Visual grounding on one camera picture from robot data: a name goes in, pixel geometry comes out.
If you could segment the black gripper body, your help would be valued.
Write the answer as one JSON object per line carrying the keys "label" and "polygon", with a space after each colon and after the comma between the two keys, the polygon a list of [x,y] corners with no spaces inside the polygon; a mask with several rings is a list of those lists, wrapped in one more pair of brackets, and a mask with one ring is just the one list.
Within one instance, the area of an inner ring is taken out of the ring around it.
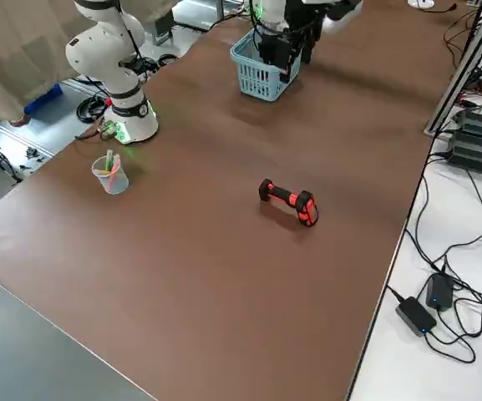
{"label": "black gripper body", "polygon": [[322,6],[305,4],[302,1],[286,1],[285,22],[275,37],[273,64],[282,70],[280,80],[290,80],[291,67],[297,57],[302,62],[304,33],[316,19],[322,19]]}

